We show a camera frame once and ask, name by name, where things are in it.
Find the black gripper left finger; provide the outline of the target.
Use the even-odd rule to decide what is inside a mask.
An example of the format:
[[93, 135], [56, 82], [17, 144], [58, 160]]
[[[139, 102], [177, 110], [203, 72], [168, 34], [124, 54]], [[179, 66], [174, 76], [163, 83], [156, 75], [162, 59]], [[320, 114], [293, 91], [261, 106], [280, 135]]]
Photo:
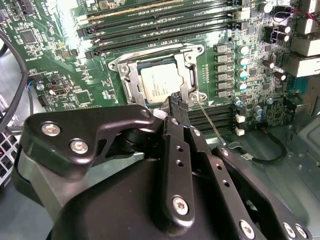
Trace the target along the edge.
[[90, 187], [142, 160], [190, 156], [170, 96], [159, 115], [141, 105], [39, 113], [21, 138], [21, 177], [51, 217]]

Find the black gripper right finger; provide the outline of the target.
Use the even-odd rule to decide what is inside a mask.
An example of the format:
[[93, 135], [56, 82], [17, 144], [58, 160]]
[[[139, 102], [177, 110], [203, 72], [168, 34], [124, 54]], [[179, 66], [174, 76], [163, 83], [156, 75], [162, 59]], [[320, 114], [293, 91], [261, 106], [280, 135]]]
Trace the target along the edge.
[[311, 240], [312, 234], [247, 166], [224, 147], [210, 149], [190, 125], [188, 105], [174, 93], [191, 153], [204, 167], [218, 203], [213, 208], [222, 240]]

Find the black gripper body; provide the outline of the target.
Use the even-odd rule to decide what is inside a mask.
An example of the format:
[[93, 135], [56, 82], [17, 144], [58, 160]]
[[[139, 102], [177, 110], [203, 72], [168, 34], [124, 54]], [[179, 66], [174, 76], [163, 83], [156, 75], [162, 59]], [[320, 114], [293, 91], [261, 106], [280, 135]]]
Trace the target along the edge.
[[63, 208], [53, 240], [222, 240], [210, 180], [189, 156], [144, 159], [95, 184]]

